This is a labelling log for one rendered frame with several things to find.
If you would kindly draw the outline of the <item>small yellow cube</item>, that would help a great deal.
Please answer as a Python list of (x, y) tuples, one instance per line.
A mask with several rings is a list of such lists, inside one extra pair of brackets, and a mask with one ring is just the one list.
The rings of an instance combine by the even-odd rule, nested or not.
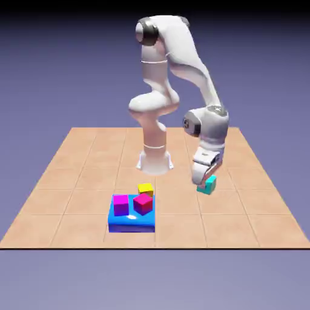
[(150, 197), (154, 195), (154, 189), (151, 183), (140, 183), (138, 184), (139, 194), (147, 194)]

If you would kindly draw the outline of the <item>small teal cube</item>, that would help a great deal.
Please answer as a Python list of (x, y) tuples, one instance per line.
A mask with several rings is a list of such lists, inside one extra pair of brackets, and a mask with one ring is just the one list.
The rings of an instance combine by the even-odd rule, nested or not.
[(205, 180), (203, 185), (198, 185), (196, 190), (200, 193), (210, 195), (216, 188), (217, 177), (215, 175), (210, 176)]

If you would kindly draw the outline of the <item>small crimson cube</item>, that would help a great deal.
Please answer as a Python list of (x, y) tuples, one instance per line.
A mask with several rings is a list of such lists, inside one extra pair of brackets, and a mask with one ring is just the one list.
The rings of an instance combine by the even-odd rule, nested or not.
[(133, 199), (133, 208), (141, 216), (144, 216), (153, 210), (153, 198), (142, 193)]

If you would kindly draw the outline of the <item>large blue box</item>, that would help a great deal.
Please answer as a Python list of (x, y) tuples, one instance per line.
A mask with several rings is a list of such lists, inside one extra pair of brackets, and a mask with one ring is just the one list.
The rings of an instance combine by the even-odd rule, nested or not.
[(110, 233), (154, 233), (155, 232), (155, 197), (153, 197), (153, 210), (141, 216), (133, 208), (133, 199), (139, 194), (128, 194), (129, 215), (115, 216), (113, 212), (113, 196), (108, 213), (108, 230)]

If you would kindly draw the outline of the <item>small magenta cube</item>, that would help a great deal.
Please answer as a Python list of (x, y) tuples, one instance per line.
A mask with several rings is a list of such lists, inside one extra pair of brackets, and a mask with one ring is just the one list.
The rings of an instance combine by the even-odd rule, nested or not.
[(113, 212), (115, 216), (129, 215), (129, 198), (127, 194), (113, 196)]

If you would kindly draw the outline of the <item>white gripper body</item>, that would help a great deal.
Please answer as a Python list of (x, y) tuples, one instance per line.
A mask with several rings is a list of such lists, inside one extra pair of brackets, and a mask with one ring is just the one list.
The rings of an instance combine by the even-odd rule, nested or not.
[(193, 184), (195, 185), (203, 184), (212, 174), (215, 173), (218, 167), (219, 164), (217, 163), (215, 163), (212, 166), (207, 166), (194, 162), (191, 170)]

